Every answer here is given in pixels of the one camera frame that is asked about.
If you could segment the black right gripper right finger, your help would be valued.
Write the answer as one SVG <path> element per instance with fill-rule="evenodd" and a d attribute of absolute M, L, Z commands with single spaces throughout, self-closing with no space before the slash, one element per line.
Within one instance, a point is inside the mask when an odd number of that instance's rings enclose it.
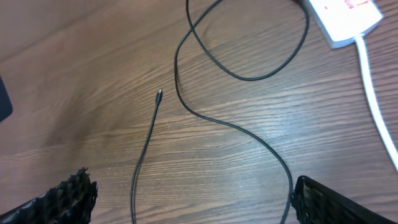
<path fill-rule="evenodd" d="M 301 224 L 395 224 L 305 175 L 298 177 L 290 201 Z"/>

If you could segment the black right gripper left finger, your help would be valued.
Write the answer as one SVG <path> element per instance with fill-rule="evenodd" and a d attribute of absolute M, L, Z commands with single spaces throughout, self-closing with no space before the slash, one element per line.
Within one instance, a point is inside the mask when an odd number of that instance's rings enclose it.
<path fill-rule="evenodd" d="M 1 215 L 1 224 L 88 224 L 98 196 L 87 168 Z"/>

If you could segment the Samsung Galaxy smartphone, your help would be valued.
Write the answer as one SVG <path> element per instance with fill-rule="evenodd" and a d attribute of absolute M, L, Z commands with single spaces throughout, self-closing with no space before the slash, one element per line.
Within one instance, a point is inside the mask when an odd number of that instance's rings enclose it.
<path fill-rule="evenodd" d="M 13 106 L 4 85 L 3 80 L 0 80 L 0 121 L 4 121 L 13 112 Z"/>

